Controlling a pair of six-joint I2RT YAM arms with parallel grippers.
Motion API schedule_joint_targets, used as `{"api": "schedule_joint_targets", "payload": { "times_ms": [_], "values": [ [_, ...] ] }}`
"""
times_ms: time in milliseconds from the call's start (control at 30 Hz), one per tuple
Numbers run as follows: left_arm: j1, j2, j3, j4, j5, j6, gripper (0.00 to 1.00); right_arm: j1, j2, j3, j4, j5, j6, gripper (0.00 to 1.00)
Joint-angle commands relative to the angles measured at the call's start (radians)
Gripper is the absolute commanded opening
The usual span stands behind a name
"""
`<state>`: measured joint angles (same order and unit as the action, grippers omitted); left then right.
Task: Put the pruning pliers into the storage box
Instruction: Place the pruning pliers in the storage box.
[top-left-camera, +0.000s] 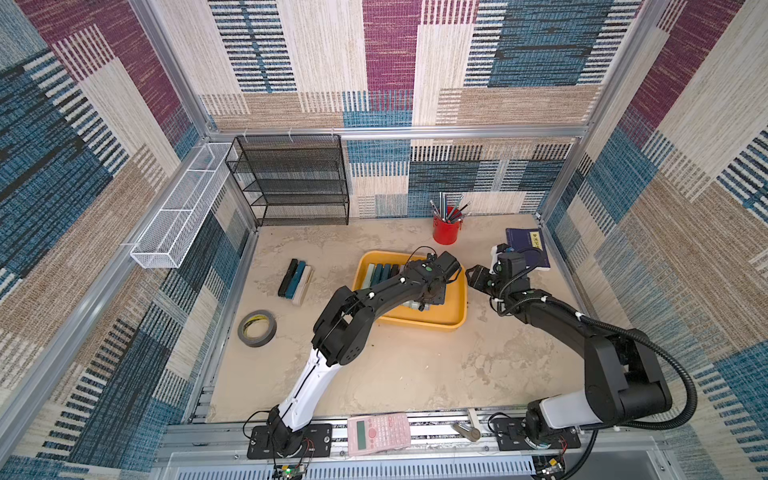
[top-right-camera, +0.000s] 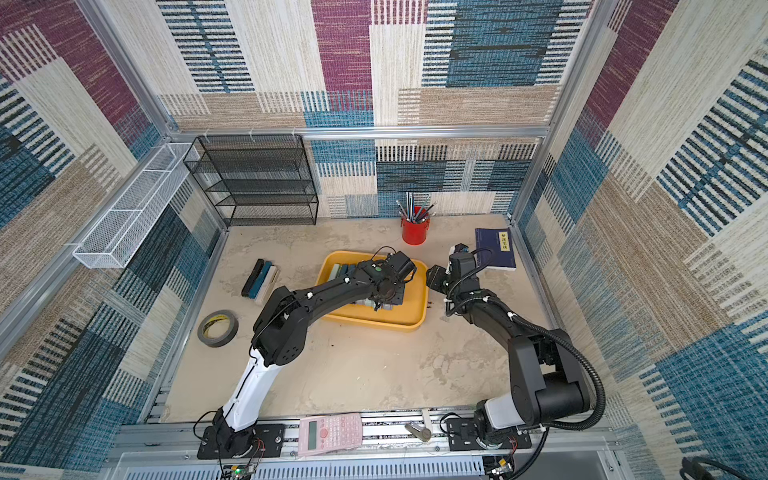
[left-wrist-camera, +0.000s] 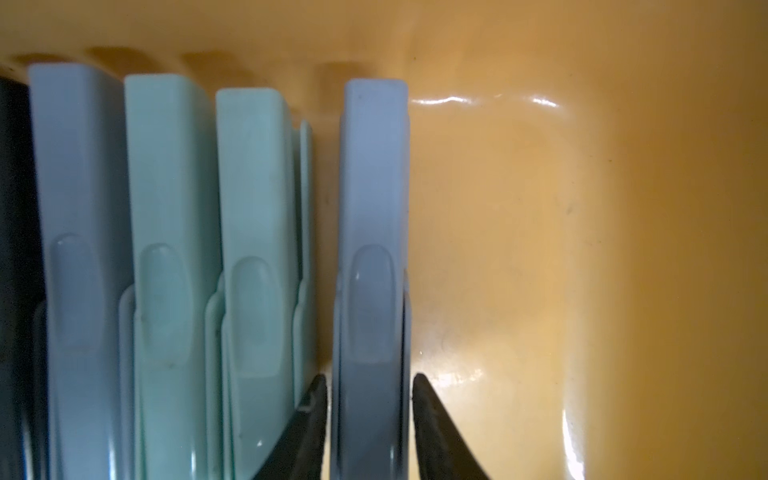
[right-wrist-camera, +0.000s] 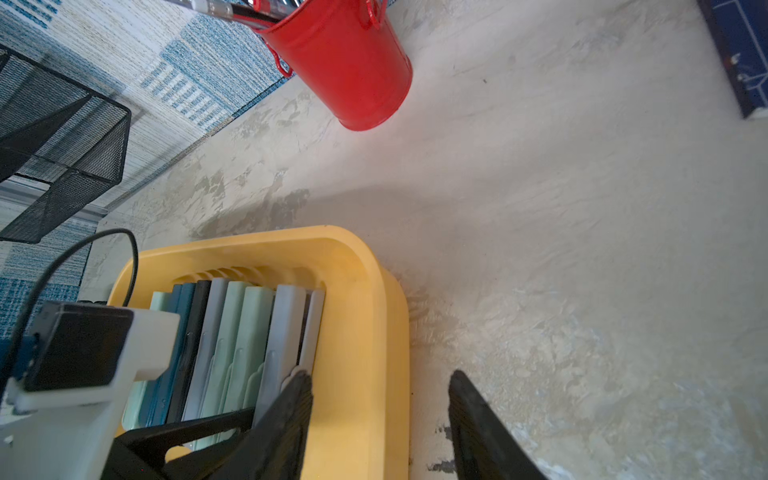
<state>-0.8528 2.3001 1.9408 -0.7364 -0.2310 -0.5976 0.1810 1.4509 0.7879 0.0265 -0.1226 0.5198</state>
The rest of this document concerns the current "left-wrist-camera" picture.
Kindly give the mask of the mint green pliers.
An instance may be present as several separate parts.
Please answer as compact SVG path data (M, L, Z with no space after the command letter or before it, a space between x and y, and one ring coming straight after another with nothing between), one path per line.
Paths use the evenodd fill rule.
M204 479L205 310L222 270L216 120L178 74L125 80L140 479Z
M272 88L218 91L216 120L223 474L250 479L317 369L312 130Z

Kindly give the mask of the black pruning pliers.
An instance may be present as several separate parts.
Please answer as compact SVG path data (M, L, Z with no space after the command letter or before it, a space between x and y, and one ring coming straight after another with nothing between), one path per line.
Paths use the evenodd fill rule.
M45 299L28 87L1 80L1 477L47 477Z

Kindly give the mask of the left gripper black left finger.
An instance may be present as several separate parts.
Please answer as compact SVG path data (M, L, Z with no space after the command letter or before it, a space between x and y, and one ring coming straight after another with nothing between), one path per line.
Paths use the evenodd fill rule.
M317 374L253 479L320 479L327 416L327 380L324 374Z

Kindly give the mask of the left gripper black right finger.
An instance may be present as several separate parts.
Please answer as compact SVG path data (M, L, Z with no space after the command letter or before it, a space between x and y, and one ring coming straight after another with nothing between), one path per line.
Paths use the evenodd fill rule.
M413 378L412 405L421 479L489 479L423 373Z

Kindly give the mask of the yellow plastic storage tray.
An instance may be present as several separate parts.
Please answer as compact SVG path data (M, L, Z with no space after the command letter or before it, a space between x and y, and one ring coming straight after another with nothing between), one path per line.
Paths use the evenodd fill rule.
M765 2L3 2L2 73L56 61L311 123L323 366L343 88L404 80L412 368L487 474L766 477Z

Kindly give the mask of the grey pruning pliers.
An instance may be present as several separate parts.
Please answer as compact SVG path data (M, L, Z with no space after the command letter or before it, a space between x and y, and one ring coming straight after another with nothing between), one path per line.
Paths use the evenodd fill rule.
M123 84L93 67L29 69L47 321L49 471L124 470L119 305L133 281Z

